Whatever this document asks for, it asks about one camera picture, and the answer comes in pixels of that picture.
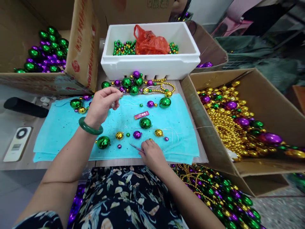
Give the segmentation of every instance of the white styrofoam box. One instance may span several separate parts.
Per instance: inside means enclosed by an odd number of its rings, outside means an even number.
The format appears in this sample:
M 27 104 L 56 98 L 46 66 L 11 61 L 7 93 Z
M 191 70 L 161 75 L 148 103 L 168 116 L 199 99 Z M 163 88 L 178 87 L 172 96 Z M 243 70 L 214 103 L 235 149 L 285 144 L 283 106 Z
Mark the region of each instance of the white styrofoam box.
M 184 22 L 138 24 L 156 36 L 163 36 L 168 43 L 174 42 L 179 47 L 178 54 L 113 56 L 115 41 L 135 40 L 135 25 L 111 25 L 108 28 L 101 65 L 110 80 L 122 80 L 136 70 L 147 80 L 155 77 L 181 80 L 200 63 L 199 49 Z

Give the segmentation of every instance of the black cylinder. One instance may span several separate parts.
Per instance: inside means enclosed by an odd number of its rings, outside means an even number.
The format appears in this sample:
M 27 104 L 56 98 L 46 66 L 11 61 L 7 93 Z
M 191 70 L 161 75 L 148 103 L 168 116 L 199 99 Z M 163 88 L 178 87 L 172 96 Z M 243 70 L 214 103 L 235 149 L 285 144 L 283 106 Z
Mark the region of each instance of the black cylinder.
M 5 101 L 4 108 L 38 118 L 45 118 L 49 113 L 48 109 L 37 106 L 34 103 L 30 103 L 17 97 L 12 97 Z

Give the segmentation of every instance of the green bangle bracelet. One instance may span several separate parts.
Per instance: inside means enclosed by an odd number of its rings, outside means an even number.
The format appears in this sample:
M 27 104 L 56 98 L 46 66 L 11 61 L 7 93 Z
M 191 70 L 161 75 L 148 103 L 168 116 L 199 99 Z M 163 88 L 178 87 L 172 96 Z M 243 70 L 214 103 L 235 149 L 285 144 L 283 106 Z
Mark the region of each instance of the green bangle bracelet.
M 104 130 L 103 130 L 103 127 L 100 126 L 100 128 L 98 130 L 88 126 L 86 123 L 85 123 L 85 117 L 81 117 L 78 121 L 79 123 L 79 126 L 84 130 L 86 131 L 87 133 L 90 133 L 92 135 L 100 135 Z

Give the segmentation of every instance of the floral dress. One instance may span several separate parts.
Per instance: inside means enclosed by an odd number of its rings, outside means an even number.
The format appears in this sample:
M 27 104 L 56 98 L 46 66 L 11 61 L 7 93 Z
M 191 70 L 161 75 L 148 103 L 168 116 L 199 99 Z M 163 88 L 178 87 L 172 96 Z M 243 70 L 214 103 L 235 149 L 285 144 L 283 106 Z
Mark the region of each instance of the floral dress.
M 39 212 L 17 229 L 63 228 L 53 211 Z M 146 166 L 98 167 L 89 175 L 74 229 L 186 228 L 167 187 Z

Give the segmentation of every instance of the turquoise towel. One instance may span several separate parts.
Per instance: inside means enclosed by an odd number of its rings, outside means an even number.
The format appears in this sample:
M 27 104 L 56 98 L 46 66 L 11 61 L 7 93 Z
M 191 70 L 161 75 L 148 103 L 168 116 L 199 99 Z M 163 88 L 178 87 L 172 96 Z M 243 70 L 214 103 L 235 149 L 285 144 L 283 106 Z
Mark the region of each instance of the turquoise towel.
M 138 151 L 129 143 L 140 148 L 144 140 L 152 138 L 161 147 L 168 161 L 191 164 L 193 157 L 199 156 L 199 149 L 185 103 L 180 94 L 175 94 L 171 97 L 172 104 L 169 108 L 146 106 L 149 100 L 159 104 L 162 97 L 164 95 L 161 94 L 125 95 L 120 99 L 120 107 L 116 111 L 110 110 L 106 121 L 102 124 L 104 132 L 100 136 L 108 136 L 111 146 L 101 150 L 94 145 L 90 160 L 140 158 Z M 75 133 L 79 118 L 86 115 L 74 112 L 70 107 L 71 99 L 52 103 L 35 143 L 34 162 L 52 161 Z M 88 105 L 89 101 L 84 101 L 84 107 Z M 149 112 L 147 118 L 152 121 L 152 127 L 148 130 L 141 129 L 139 120 L 134 119 L 134 115 L 144 111 Z M 166 142 L 163 137 L 155 136 L 155 129 L 164 129 L 163 134 L 169 138 L 169 141 Z M 139 140 L 132 136 L 136 130 L 143 133 Z M 115 134 L 119 131 L 124 132 L 122 140 L 115 138 Z M 117 148 L 118 144 L 122 145 L 121 149 Z

